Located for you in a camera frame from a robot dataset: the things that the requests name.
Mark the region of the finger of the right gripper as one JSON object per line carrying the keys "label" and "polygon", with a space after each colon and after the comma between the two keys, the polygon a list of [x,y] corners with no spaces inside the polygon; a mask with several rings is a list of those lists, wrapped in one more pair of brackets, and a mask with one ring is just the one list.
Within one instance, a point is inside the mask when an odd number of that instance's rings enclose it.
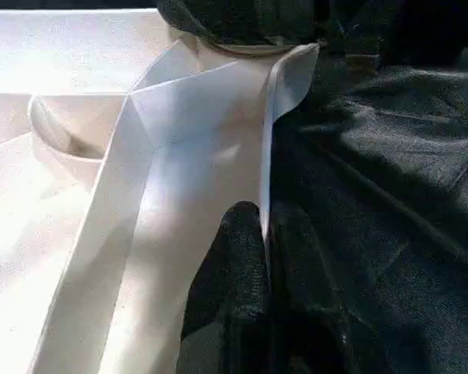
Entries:
{"label": "finger of the right gripper", "polygon": [[167,0],[172,27],[220,46],[293,46],[335,39],[330,1]]}

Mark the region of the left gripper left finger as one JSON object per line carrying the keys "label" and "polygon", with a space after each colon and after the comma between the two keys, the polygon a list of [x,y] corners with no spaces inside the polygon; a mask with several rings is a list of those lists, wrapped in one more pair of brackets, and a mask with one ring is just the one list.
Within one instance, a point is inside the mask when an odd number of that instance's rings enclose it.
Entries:
{"label": "left gripper left finger", "polygon": [[269,285],[259,210],[223,215],[187,295],[177,373],[266,373]]}

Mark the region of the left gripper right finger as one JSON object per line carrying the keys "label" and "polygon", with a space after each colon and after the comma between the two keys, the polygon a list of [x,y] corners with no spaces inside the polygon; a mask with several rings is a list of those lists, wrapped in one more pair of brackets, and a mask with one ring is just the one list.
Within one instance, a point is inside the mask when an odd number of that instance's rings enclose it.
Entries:
{"label": "left gripper right finger", "polygon": [[270,235],[279,372],[377,373],[377,336],[346,309],[310,218],[274,205]]}

